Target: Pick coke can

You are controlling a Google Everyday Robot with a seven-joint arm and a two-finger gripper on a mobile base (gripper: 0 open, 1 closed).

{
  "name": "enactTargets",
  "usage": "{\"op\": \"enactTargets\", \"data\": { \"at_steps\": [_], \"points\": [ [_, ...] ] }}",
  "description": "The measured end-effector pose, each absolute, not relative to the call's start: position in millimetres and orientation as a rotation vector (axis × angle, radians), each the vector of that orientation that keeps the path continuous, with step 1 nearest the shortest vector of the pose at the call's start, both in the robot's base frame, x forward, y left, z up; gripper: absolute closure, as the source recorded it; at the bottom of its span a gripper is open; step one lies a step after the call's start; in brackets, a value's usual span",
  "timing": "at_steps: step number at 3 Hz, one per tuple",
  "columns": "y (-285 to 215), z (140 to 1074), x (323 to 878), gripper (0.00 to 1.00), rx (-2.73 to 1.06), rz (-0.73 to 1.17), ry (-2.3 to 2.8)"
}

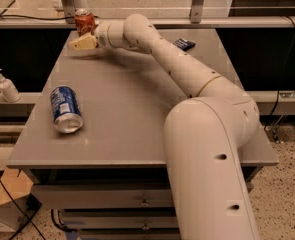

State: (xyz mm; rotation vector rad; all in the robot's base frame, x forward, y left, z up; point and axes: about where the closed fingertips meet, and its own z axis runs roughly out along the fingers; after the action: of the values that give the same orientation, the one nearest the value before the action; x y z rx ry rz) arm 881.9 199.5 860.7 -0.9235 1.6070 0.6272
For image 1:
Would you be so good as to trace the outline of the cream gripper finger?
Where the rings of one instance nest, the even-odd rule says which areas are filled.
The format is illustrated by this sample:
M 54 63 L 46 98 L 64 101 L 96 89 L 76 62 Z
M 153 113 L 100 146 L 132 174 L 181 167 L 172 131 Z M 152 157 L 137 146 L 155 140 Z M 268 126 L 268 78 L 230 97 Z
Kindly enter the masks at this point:
M 96 37 L 90 33 L 86 33 L 72 41 L 69 42 L 69 46 L 78 51 L 78 50 L 92 50 L 97 47 Z

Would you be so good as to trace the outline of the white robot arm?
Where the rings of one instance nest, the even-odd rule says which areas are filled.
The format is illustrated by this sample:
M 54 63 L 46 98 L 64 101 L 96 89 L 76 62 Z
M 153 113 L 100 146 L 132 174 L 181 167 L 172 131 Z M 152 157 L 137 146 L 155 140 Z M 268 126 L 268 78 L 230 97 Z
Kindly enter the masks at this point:
M 166 166 L 182 240 L 260 240 L 238 150 L 259 128 L 253 98 L 166 40 L 143 15 L 102 21 L 74 50 L 149 53 L 186 95 L 164 124 Z

